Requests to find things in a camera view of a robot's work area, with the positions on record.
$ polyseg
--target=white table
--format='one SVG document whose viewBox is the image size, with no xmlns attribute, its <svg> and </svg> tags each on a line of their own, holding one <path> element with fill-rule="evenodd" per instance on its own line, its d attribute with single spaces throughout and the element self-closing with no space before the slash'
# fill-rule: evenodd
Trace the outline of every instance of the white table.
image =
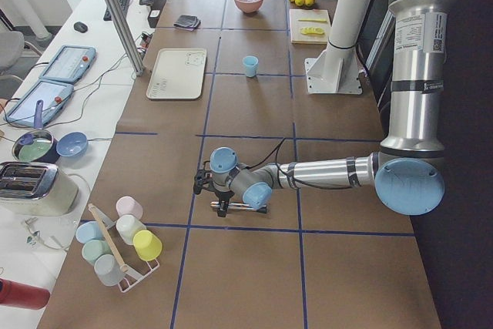
<svg viewBox="0 0 493 329">
<path fill-rule="evenodd" d="M 102 20 L 105 10 L 104 0 L 82 0 L 38 60 L 38 62 L 48 62 L 62 45 L 95 47 L 96 60 L 75 85 L 76 90 L 94 82 L 124 54 L 113 23 Z M 132 0 L 127 22 L 134 39 L 137 39 L 141 32 L 153 32 L 147 22 L 148 13 L 146 6 L 139 5 L 138 0 Z M 77 21 L 86 23 L 89 30 L 83 34 L 75 31 L 73 24 Z M 20 98 L 27 92 L 36 83 L 44 67 L 44 65 L 35 67 L 14 97 Z M 135 73 L 129 60 L 123 59 L 115 71 L 105 74 L 99 90 L 89 98 L 79 121 L 53 126 L 49 131 L 56 139 L 74 131 L 85 133 L 89 139 L 113 138 L 116 123 L 125 107 L 134 78 Z M 82 102 L 96 86 L 97 84 L 94 84 L 75 92 L 62 113 L 52 123 L 63 123 L 78 118 L 81 114 Z M 2 115 L 0 123 L 5 123 L 3 117 Z M 6 138 L 13 140 L 29 131 L 29 129 L 16 129 L 7 125 L 2 125 L 0 128 L 5 132 Z M 57 247 L 52 237 L 63 246 L 71 243 L 89 198 L 88 185 L 93 187 L 110 143 L 110 140 L 91 141 L 83 157 L 58 160 L 57 165 L 63 172 L 82 176 L 87 184 L 79 177 L 71 176 L 79 186 L 79 194 L 71 212 L 61 217 L 38 217 L 35 221 L 34 228 L 41 232 L 40 237 L 47 244 Z M 5 139 L 0 140 L 0 162 L 13 160 L 12 143 Z M 39 244 L 27 244 L 29 235 L 21 226 L 21 221 L 27 218 L 29 216 L 18 215 L 0 207 L 0 277 L 44 287 L 51 291 L 65 259 L 65 252 L 50 250 Z M 0 305 L 0 326 L 2 329 L 35 328 L 43 311 L 44 309 L 33 311 Z"/>
</svg>

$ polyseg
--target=cup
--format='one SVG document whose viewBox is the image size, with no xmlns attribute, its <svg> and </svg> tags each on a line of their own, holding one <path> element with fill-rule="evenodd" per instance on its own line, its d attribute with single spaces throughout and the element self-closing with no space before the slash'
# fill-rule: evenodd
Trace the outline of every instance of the cup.
<svg viewBox="0 0 493 329">
<path fill-rule="evenodd" d="M 103 254 L 111 254 L 109 245 L 105 240 L 93 239 L 82 247 L 82 257 L 93 266 Z"/>
<path fill-rule="evenodd" d="M 0 279 L 0 304 L 39 310 L 46 306 L 50 293 L 45 288 Z"/>
<path fill-rule="evenodd" d="M 137 220 L 133 215 L 123 215 L 116 221 L 116 229 L 123 241 L 129 246 L 132 246 L 133 236 L 140 230 L 145 230 L 146 225 Z"/>
<path fill-rule="evenodd" d="M 141 260 L 155 260 L 163 250 L 161 240 L 148 230 L 139 231 L 133 237 L 133 246 Z"/>
<path fill-rule="evenodd" d="M 133 215 L 137 219 L 142 219 L 143 209 L 139 202 L 131 196 L 123 196 L 116 201 L 116 212 L 118 216 Z"/>
<path fill-rule="evenodd" d="M 248 55 L 243 58 L 243 67 L 245 67 L 245 76 L 254 77 L 257 74 L 259 59 L 253 55 Z"/>
<path fill-rule="evenodd" d="M 125 273 L 120 270 L 112 254 L 103 254 L 94 263 L 94 271 L 101 280 L 101 283 L 107 287 L 117 285 L 125 277 Z"/>
<path fill-rule="evenodd" d="M 92 239 L 102 239 L 102 233 L 97 222 L 89 221 L 77 228 L 75 238 L 80 243 L 87 243 Z"/>
</svg>

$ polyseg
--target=toaster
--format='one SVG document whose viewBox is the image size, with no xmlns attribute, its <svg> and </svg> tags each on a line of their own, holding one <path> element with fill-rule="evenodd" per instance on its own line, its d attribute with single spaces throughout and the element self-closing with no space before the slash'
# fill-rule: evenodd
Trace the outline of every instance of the toaster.
<svg viewBox="0 0 493 329">
<path fill-rule="evenodd" d="M 0 205 L 14 213 L 63 215 L 78 191 L 77 184 L 51 163 L 0 163 Z"/>
</svg>

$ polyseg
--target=yellow cup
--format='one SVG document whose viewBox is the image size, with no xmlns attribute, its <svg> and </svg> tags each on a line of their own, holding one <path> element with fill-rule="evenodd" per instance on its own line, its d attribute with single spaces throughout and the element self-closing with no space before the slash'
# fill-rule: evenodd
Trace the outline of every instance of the yellow cup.
<svg viewBox="0 0 493 329">
<path fill-rule="evenodd" d="M 163 250 L 161 240 L 148 230 L 140 230 L 133 237 L 133 246 L 139 258 L 144 261 L 155 260 Z"/>
</svg>

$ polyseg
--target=pot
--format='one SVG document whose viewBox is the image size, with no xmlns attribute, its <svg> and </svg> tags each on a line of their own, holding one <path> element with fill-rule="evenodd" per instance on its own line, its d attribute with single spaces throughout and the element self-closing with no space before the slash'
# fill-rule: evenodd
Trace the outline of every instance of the pot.
<svg viewBox="0 0 493 329">
<path fill-rule="evenodd" d="M 55 163 L 60 155 L 56 151 L 57 141 L 42 125 L 43 101 L 36 103 L 34 130 L 24 134 L 14 143 L 12 155 L 22 162 Z"/>
</svg>

